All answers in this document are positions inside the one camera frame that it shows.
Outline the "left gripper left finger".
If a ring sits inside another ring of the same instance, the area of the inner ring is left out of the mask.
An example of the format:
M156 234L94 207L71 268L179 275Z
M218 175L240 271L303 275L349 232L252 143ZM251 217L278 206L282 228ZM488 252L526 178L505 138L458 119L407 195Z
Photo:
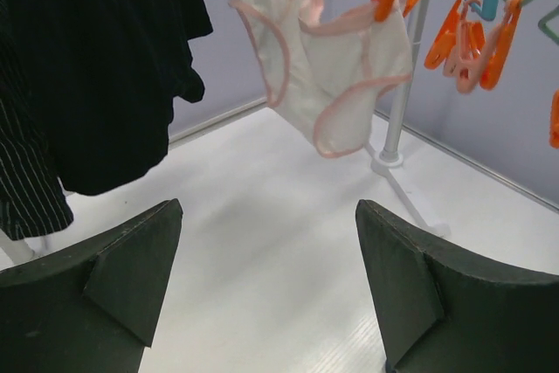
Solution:
M128 373L153 344L182 229L177 199L1 272L1 370Z

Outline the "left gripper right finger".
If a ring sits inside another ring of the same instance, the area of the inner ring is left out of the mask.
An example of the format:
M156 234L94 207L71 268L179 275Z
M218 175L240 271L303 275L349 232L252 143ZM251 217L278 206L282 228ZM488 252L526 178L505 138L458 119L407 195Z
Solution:
M557 371L556 275L469 251L370 200L355 221L386 371Z

